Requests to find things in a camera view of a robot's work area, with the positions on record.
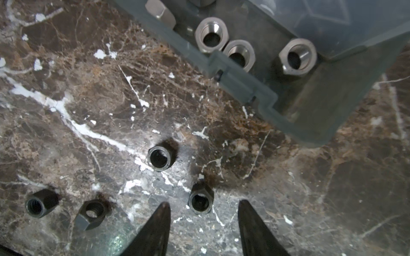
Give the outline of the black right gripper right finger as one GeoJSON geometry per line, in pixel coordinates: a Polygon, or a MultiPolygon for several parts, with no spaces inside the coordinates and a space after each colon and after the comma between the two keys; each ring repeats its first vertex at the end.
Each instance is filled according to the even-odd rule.
{"type": "Polygon", "coordinates": [[[289,256],[248,200],[239,202],[238,224],[244,256],[289,256]]]}

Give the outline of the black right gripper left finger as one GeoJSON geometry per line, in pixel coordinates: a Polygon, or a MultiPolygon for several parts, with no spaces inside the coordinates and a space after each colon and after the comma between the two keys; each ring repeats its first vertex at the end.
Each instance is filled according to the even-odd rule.
{"type": "Polygon", "coordinates": [[[121,256],[165,256],[170,225],[170,204],[162,202],[121,256]]]}

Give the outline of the steel hex nut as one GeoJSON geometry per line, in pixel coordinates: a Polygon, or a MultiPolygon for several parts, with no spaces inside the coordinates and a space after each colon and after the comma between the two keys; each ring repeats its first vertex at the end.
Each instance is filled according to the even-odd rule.
{"type": "Polygon", "coordinates": [[[256,62],[256,54],[252,45],[242,39],[230,41],[223,53],[231,60],[243,68],[245,72],[249,72],[256,62]]]}
{"type": "Polygon", "coordinates": [[[222,51],[229,40],[225,22],[216,17],[204,19],[196,28],[195,40],[202,53],[222,51]]]}
{"type": "Polygon", "coordinates": [[[175,16],[160,0],[148,0],[145,8],[149,14],[161,21],[167,28],[174,29],[176,25],[175,16]]]}
{"type": "Polygon", "coordinates": [[[295,38],[279,52],[280,71],[288,76],[304,76],[317,63],[317,50],[305,38],[295,38]]]}

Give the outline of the black hex nut centre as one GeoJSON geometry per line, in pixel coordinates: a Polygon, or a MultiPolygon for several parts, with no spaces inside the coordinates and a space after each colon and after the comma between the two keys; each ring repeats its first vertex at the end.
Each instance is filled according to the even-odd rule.
{"type": "Polygon", "coordinates": [[[209,213],[213,202],[214,191],[205,182],[197,182],[193,185],[188,205],[195,214],[209,213]]]}

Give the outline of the black hex nut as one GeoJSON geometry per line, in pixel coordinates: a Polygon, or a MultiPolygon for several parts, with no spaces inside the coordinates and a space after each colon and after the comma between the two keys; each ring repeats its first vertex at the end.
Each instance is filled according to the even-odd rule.
{"type": "Polygon", "coordinates": [[[214,191],[205,182],[197,182],[193,185],[188,205],[195,214],[209,213],[213,202],[214,191]]]}
{"type": "Polygon", "coordinates": [[[156,172],[169,169],[175,162],[177,150],[168,143],[155,145],[148,150],[148,165],[156,172]]]}
{"type": "Polygon", "coordinates": [[[101,199],[93,199],[83,203],[74,220],[79,230],[92,230],[101,225],[109,212],[108,204],[101,199]]]}
{"type": "Polygon", "coordinates": [[[27,197],[25,208],[30,216],[40,219],[53,211],[58,204],[58,194],[49,189],[43,189],[27,197]]]}

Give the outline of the black hex nut lower left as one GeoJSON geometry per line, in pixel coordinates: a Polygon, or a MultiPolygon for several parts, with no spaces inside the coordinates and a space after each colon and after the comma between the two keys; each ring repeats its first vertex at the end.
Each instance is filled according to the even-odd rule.
{"type": "Polygon", "coordinates": [[[108,204],[101,199],[93,199],[83,203],[74,220],[79,230],[92,230],[101,225],[109,212],[108,204]]]}

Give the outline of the black hex nut upper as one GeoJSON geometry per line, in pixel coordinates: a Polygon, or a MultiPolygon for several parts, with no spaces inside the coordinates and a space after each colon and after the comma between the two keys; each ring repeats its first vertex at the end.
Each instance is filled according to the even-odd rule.
{"type": "Polygon", "coordinates": [[[168,143],[155,145],[148,150],[148,165],[156,172],[169,169],[175,162],[177,150],[168,143]]]}

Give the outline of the black hex nut far left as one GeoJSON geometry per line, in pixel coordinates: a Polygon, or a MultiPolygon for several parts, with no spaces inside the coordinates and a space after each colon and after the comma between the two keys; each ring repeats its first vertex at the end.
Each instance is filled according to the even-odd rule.
{"type": "Polygon", "coordinates": [[[53,211],[58,204],[58,194],[49,189],[43,189],[27,197],[25,208],[30,216],[40,219],[53,211]]]}

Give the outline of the clear plastic organizer box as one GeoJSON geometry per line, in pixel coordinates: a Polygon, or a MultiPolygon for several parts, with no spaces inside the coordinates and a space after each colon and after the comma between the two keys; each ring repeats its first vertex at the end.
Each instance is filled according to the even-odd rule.
{"type": "Polygon", "coordinates": [[[113,1],[300,143],[325,144],[410,39],[409,1],[113,1]]]}

